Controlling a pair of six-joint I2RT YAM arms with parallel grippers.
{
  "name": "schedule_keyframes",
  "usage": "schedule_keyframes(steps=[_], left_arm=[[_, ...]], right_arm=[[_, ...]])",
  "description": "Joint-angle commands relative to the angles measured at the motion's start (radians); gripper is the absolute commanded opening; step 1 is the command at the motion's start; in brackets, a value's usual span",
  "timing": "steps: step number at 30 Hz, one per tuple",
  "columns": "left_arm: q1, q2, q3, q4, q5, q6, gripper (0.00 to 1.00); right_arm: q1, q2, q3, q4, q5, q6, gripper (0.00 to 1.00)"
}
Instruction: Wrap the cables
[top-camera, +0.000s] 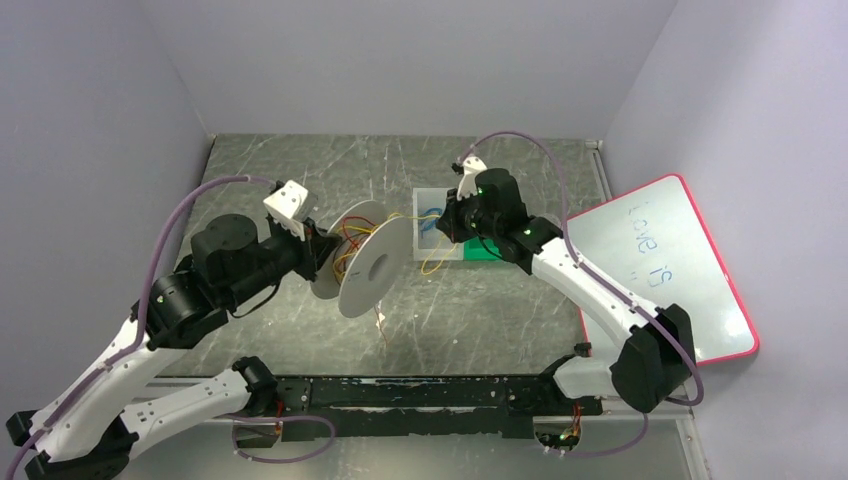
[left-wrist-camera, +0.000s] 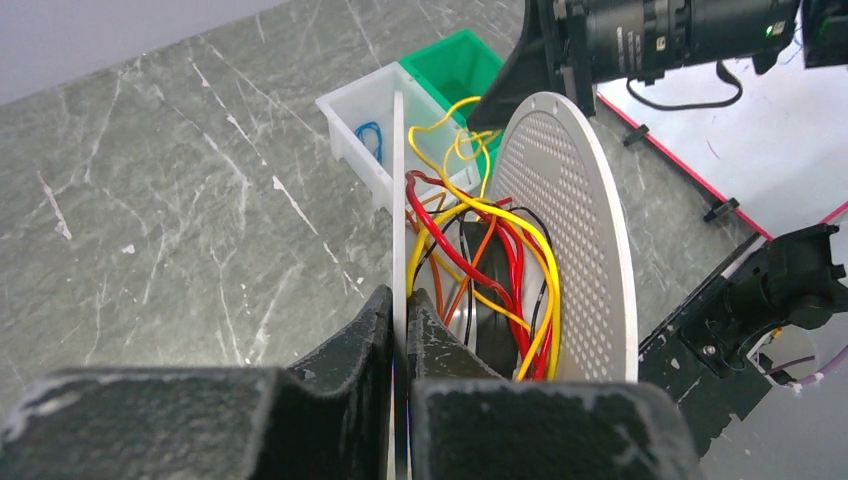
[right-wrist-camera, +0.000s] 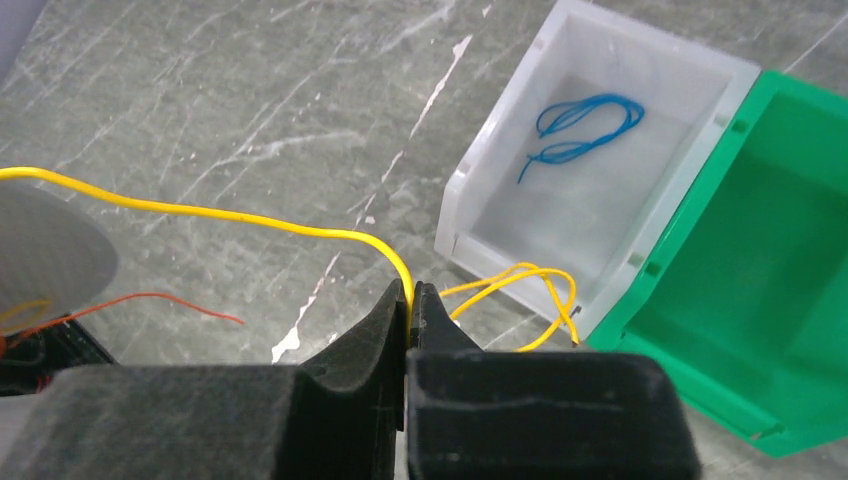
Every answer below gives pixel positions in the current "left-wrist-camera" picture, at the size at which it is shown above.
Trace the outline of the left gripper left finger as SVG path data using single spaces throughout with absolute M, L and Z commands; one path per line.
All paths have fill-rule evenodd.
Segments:
M 79 368 L 1 428 L 5 479 L 382 479 L 392 293 L 287 367 Z

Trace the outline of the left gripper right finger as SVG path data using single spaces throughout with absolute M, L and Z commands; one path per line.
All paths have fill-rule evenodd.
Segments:
M 416 479 L 699 479 L 670 397 L 630 382 L 514 382 L 447 330 L 427 292 L 407 301 Z

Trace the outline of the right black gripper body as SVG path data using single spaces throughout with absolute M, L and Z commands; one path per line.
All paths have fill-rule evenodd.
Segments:
M 539 1 L 538 13 L 551 90 L 568 98 L 586 117 L 593 117 L 587 2 Z

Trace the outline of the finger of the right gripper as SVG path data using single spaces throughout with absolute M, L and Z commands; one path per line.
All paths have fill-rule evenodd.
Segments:
M 519 38 L 469 114 L 467 127 L 475 132 L 502 130 L 528 96 L 542 91 L 562 93 L 564 83 L 558 75 L 563 58 L 554 2 L 526 0 Z

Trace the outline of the white cable spool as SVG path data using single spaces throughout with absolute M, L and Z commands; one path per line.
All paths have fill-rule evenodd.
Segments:
M 503 130 L 480 191 L 450 179 L 451 153 L 487 153 L 460 132 L 435 177 L 405 175 L 406 217 L 418 234 L 405 272 L 412 292 L 425 264 L 450 293 L 438 318 L 513 380 L 634 382 L 635 280 L 622 206 L 589 121 L 564 96 L 527 97 Z

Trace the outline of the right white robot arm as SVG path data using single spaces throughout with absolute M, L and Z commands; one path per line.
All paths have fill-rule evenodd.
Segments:
M 538 92 L 565 96 L 588 118 L 595 87 L 623 79 L 651 85 L 665 73 L 749 58 L 767 73 L 796 34 L 807 69 L 847 62 L 844 1 L 527 1 L 515 47 L 467 118 L 473 131 L 502 130 Z

